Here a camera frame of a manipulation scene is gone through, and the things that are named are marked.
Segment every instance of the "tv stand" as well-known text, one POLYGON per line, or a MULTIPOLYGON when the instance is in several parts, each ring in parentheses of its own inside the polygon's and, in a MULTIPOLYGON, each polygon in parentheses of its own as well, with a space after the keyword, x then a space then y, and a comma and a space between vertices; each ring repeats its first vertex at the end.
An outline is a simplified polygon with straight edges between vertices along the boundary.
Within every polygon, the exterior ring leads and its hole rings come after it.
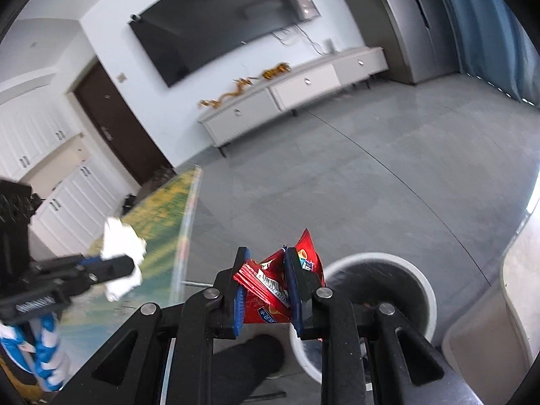
POLYGON ((248 88, 242 96, 209 109, 199 118, 223 157, 223 147, 254 128, 315 99, 365 81, 388 70, 381 47, 358 47, 322 56, 269 81, 248 88))

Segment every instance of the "crumpled paper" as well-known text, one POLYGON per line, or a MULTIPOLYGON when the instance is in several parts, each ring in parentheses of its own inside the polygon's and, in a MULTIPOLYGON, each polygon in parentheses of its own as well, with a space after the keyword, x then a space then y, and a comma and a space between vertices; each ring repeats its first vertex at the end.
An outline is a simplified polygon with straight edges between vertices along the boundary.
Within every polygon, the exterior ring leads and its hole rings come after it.
POLYGON ((142 273, 139 265, 146 254, 146 241, 137 236, 130 225, 122 224, 116 217, 109 217, 103 233, 101 258, 107 260, 124 254, 133 259, 135 269, 130 276, 111 280, 105 284, 105 296, 109 301, 118 301, 133 288, 141 285, 142 273))

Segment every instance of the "black flat screen tv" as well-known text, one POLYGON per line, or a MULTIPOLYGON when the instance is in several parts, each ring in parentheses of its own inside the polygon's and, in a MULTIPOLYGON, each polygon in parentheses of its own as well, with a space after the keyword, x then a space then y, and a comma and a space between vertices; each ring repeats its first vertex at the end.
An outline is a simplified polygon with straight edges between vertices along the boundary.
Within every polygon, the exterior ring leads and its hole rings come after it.
POLYGON ((319 16, 311 0, 160 0, 130 26, 171 87, 254 39, 319 16))

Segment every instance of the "red plastic packaging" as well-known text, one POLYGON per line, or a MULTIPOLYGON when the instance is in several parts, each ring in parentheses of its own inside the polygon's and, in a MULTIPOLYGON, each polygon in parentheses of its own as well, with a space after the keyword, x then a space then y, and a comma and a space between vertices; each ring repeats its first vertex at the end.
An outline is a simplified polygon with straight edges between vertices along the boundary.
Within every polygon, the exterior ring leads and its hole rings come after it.
MULTIPOLYGON (((302 268, 317 273, 324 285, 321 260, 306 229, 296 244, 302 268)), ((291 310, 283 261, 285 250, 279 249, 260 264, 249 259, 242 265, 234 280, 243 285, 248 294, 244 323, 286 323, 291 321, 291 310)))

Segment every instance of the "triangular cutout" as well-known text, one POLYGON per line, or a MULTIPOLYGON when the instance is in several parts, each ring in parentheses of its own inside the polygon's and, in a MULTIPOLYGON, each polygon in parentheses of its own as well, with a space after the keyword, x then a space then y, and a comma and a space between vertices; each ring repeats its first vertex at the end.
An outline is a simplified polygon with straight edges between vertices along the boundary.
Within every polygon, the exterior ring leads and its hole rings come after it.
POLYGON ((403 329, 397 331, 412 384, 424 385, 442 379, 443 369, 418 346, 403 329))
POLYGON ((115 387, 121 385, 128 370, 137 336, 136 330, 129 332, 93 371, 92 377, 115 387))

